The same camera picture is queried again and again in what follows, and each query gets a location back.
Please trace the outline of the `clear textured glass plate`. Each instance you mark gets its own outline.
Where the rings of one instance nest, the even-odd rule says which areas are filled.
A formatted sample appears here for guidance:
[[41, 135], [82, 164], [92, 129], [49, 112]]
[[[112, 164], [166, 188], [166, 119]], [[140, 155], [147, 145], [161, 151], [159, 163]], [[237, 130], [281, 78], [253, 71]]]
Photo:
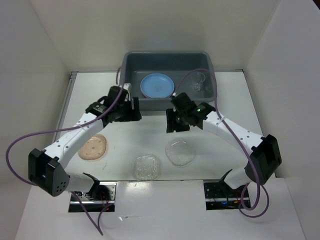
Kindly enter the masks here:
[[195, 147], [183, 138], [171, 140], [165, 147], [168, 160], [176, 167], [186, 167], [196, 158]]

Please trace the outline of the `blue plastic plate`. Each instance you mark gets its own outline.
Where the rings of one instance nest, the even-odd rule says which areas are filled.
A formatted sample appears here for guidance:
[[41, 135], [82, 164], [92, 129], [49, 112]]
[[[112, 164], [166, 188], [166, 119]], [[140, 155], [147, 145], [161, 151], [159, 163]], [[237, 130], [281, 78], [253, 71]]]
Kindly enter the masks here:
[[175, 91], [173, 80], [162, 73], [151, 73], [140, 83], [140, 90], [146, 98], [168, 98]]

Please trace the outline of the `clear glass square plate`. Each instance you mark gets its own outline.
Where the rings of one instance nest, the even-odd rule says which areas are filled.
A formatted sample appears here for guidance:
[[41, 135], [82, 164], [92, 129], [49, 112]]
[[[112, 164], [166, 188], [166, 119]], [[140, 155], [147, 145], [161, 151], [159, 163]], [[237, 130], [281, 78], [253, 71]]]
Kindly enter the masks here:
[[135, 180], [149, 182], [158, 179], [162, 171], [162, 162], [154, 154], [143, 153], [132, 162], [132, 176]]

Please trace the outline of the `amber glass square plate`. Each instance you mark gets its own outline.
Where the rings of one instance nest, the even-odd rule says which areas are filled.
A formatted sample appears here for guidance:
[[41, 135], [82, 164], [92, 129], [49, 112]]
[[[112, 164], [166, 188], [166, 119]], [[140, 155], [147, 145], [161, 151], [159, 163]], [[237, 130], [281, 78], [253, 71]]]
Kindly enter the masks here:
[[108, 152], [108, 140], [102, 134], [92, 136], [78, 151], [84, 161], [98, 161]]

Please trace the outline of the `clear glass cup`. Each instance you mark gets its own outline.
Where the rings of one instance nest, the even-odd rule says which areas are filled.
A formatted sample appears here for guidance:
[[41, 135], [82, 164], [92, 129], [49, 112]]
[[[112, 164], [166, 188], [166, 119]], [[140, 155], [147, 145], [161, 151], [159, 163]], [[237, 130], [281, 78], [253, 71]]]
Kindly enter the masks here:
[[202, 89], [203, 84], [206, 80], [205, 74], [200, 71], [195, 71], [190, 75], [190, 77], [192, 90], [194, 92], [199, 92]]

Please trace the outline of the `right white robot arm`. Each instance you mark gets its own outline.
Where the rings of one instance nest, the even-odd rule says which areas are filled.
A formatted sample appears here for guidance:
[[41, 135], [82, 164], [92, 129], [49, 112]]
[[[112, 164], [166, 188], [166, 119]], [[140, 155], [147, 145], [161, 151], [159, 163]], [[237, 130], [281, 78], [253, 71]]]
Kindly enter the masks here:
[[237, 188], [251, 182], [263, 186], [282, 163], [273, 135], [262, 136], [247, 130], [223, 116], [216, 104], [196, 104], [185, 92], [173, 95], [170, 102], [173, 107], [166, 110], [167, 133], [197, 127], [239, 149], [247, 158], [246, 166], [231, 169], [221, 177], [219, 191], [223, 196], [230, 197]]

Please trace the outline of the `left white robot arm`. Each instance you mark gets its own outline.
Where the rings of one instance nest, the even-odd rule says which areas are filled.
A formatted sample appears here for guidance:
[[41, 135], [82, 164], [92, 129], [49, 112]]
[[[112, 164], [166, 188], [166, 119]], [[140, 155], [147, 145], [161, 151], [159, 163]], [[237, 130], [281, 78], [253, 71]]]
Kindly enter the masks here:
[[89, 105], [70, 131], [43, 150], [33, 149], [28, 155], [29, 181], [53, 197], [68, 191], [96, 199], [100, 180], [85, 172], [68, 174], [65, 169], [84, 144], [108, 124], [141, 120], [139, 99], [131, 97], [131, 88], [129, 83], [112, 86], [106, 96]]

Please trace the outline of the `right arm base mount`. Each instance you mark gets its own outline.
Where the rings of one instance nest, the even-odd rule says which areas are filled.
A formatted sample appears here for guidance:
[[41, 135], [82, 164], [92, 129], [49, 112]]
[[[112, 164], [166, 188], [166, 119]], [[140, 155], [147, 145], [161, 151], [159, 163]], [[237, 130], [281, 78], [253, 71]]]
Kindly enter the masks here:
[[236, 188], [226, 188], [219, 180], [203, 182], [205, 206], [207, 211], [233, 210], [244, 207], [241, 205], [241, 194], [244, 185]]

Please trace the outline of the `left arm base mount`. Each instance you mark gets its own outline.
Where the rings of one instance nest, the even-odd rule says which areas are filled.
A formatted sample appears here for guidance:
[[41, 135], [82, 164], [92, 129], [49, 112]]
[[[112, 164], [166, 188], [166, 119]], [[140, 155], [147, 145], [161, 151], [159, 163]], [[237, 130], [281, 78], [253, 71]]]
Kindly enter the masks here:
[[80, 201], [88, 213], [101, 212], [105, 207], [105, 212], [114, 212], [117, 185], [117, 182], [102, 181], [95, 197], [89, 196], [83, 192], [76, 192], [76, 196], [72, 194], [70, 197], [68, 212], [84, 212]]

